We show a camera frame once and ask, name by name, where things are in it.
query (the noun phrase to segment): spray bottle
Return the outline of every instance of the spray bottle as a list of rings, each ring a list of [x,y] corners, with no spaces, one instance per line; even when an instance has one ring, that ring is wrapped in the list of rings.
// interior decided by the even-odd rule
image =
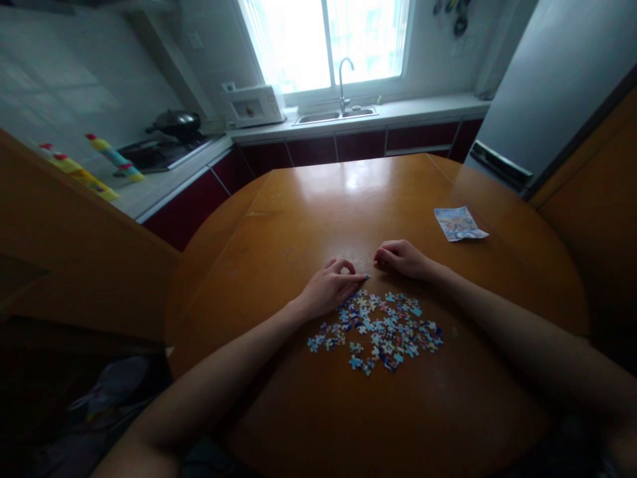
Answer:
[[[113,148],[105,140],[98,138],[94,134],[87,134],[86,137],[91,141],[91,146],[99,151],[106,159],[108,159],[117,169],[119,169],[124,175],[133,181],[138,183],[144,180],[144,175],[140,173],[133,164],[128,161],[124,156],[119,154],[115,148]]]

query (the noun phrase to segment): wooden table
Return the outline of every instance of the wooden table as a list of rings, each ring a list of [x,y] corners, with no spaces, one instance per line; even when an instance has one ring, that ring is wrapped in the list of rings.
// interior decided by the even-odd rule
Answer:
[[[433,209],[460,206],[487,239],[447,242]],[[184,253],[167,304],[175,377],[274,314],[336,255],[371,274],[370,292],[418,298],[445,344],[367,378],[349,367],[346,347],[310,353],[322,320],[307,324],[217,430],[230,453],[276,477],[478,477],[549,429],[545,404],[455,304],[374,269],[378,245],[399,238],[573,333],[589,330],[564,245],[481,173],[427,154],[274,170],[227,200]]]

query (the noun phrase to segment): hand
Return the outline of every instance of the hand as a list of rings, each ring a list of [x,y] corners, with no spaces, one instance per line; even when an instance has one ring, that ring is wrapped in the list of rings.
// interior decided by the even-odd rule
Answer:
[[[374,260],[379,266],[390,266],[413,279],[433,280],[442,268],[404,239],[383,242]]]
[[[346,268],[349,274],[341,274]],[[331,258],[319,270],[294,302],[301,308],[307,320],[315,319],[336,309],[356,291],[365,280],[365,274],[357,274],[354,264],[344,258]]]

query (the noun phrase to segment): dish soap bottle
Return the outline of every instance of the dish soap bottle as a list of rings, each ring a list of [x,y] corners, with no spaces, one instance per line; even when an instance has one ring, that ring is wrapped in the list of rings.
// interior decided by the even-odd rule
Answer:
[[[87,134],[86,137],[91,141],[93,149],[99,151],[106,159],[113,163],[117,169],[124,173],[128,179],[134,183],[144,180],[144,175],[105,140],[98,138],[94,134]]]
[[[42,150],[49,156],[49,162],[51,164],[63,173],[71,176],[81,185],[88,187],[99,197],[106,199],[107,201],[112,201],[119,197],[119,194],[69,158],[69,156],[54,151],[51,143],[41,144],[40,148],[42,148]]]

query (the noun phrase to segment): window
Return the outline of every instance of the window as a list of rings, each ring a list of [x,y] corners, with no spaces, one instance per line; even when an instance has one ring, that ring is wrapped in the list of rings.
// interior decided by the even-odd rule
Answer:
[[[263,79],[284,94],[400,76],[409,0],[238,0]]]

